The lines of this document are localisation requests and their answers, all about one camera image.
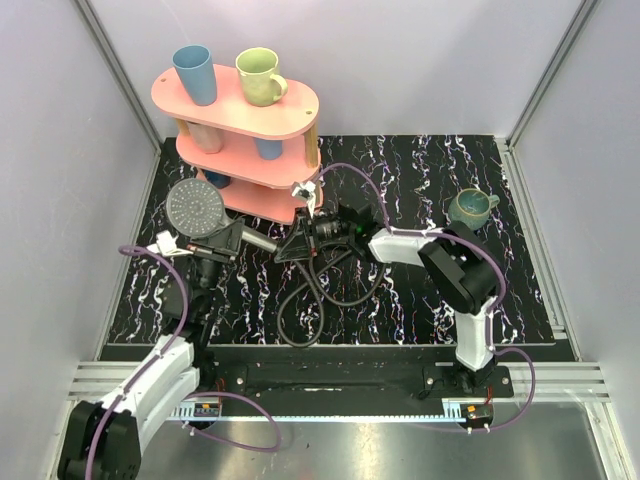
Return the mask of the grey shower head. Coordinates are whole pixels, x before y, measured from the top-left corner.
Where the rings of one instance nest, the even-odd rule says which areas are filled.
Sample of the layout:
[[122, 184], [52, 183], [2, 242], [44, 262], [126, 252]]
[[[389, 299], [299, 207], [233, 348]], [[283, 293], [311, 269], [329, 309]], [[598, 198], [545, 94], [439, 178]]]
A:
[[[233, 220], [243, 220], [230, 218], [219, 190], [211, 183], [196, 178], [174, 185], [167, 196], [165, 207], [169, 223], [187, 239], [187, 243], [191, 239], [207, 238]], [[277, 247], [275, 240], [246, 226], [245, 222], [243, 242], [268, 253], [275, 253]]]

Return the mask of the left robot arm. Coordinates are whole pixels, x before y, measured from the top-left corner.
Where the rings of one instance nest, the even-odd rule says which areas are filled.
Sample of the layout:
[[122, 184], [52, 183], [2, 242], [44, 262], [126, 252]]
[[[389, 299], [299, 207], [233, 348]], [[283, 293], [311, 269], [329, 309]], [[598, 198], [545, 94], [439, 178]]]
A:
[[167, 268], [176, 291], [175, 315], [151, 352], [111, 392], [72, 409], [57, 466], [60, 479], [134, 479], [142, 456], [159, 428], [189, 394], [203, 396], [215, 386], [206, 364], [211, 324], [211, 287], [222, 263], [240, 250], [244, 223], [226, 220], [207, 235], [192, 234], [178, 246], [168, 231], [147, 247], [123, 245], [125, 256], [149, 256]]

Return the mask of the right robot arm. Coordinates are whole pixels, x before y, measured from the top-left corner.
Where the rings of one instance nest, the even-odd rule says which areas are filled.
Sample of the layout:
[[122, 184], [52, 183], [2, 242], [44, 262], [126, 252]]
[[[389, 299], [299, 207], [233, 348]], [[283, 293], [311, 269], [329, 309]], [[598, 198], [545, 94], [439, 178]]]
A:
[[454, 311], [457, 328], [455, 364], [448, 378], [466, 396], [476, 396], [490, 386], [497, 361], [493, 351], [490, 314], [506, 293], [506, 280], [496, 260], [464, 223], [454, 221], [444, 229], [386, 229], [370, 208], [339, 206], [326, 216], [297, 209], [287, 235], [275, 247], [277, 263], [290, 262], [303, 275], [305, 288], [318, 305], [342, 308], [360, 305], [374, 294], [368, 290], [356, 300], [338, 300], [321, 285], [315, 259], [327, 248], [342, 255], [327, 263], [333, 268], [351, 256], [377, 264], [423, 267], [444, 302]]

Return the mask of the dark blue cup on shelf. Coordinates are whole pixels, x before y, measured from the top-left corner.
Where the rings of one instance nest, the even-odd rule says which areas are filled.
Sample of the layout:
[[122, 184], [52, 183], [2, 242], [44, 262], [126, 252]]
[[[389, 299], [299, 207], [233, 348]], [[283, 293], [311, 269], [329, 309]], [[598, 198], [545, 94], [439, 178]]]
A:
[[203, 170], [204, 178], [218, 189], [224, 189], [231, 184], [231, 178], [224, 174]]

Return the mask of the pink three-tier shelf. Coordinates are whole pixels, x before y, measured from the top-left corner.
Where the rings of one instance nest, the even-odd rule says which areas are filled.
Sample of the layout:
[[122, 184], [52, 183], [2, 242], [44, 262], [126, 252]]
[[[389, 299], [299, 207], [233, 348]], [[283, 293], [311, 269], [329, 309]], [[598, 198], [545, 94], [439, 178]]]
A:
[[[218, 98], [208, 106], [194, 104], [174, 68], [153, 83], [155, 105], [180, 125], [176, 150], [197, 169], [224, 174], [231, 184], [221, 190], [225, 206], [243, 214], [289, 225], [295, 210], [305, 203], [291, 196], [293, 185], [312, 178], [321, 166], [316, 119], [319, 99], [307, 85], [290, 80], [288, 93], [276, 104], [256, 107], [246, 102], [235, 68], [214, 67]], [[194, 122], [224, 132], [224, 147], [204, 153], [193, 141], [187, 123]], [[262, 159], [254, 138], [282, 140], [283, 154]]]

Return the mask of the pink cup on shelf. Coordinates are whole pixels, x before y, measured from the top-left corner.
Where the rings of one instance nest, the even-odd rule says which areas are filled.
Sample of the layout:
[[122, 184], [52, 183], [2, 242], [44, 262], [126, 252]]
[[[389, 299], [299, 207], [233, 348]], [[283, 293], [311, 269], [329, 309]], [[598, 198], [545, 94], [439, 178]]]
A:
[[224, 147], [222, 131], [199, 123], [187, 123], [190, 136], [194, 143], [206, 154], [216, 154]]

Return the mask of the teal ceramic mug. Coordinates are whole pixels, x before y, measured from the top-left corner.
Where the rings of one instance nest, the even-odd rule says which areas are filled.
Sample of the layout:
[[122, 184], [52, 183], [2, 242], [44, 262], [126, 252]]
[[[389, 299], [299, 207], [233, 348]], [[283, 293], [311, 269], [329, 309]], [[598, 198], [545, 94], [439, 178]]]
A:
[[447, 217], [450, 222], [462, 222], [477, 231], [488, 222], [491, 210], [499, 203], [498, 195], [488, 195], [474, 188], [464, 189], [450, 202]]

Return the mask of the light green mug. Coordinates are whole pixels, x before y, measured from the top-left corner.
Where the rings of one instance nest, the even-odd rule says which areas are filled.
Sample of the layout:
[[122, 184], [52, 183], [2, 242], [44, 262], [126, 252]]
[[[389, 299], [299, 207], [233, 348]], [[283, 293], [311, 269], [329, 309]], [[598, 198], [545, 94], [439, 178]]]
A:
[[236, 57], [235, 66], [244, 98], [251, 105], [267, 107], [288, 93], [275, 51], [265, 47], [246, 49]]

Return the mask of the tall blue cup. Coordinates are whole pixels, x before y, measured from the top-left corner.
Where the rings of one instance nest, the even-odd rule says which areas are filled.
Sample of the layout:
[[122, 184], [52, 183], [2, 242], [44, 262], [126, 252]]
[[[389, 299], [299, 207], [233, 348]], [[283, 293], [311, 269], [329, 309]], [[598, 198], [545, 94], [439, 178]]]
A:
[[202, 45], [187, 45], [177, 50], [172, 62], [191, 100], [208, 106], [217, 100], [217, 82], [211, 53]]

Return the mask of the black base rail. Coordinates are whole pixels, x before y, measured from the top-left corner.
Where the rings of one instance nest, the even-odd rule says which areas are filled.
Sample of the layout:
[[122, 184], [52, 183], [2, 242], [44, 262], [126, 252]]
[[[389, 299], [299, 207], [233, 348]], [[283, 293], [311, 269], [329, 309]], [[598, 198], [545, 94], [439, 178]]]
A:
[[454, 349], [402, 346], [210, 346], [188, 394], [221, 392], [222, 415], [249, 417], [250, 398], [272, 416], [412, 417], [442, 413], [443, 401], [493, 404], [515, 399], [506, 365], [471, 373]]

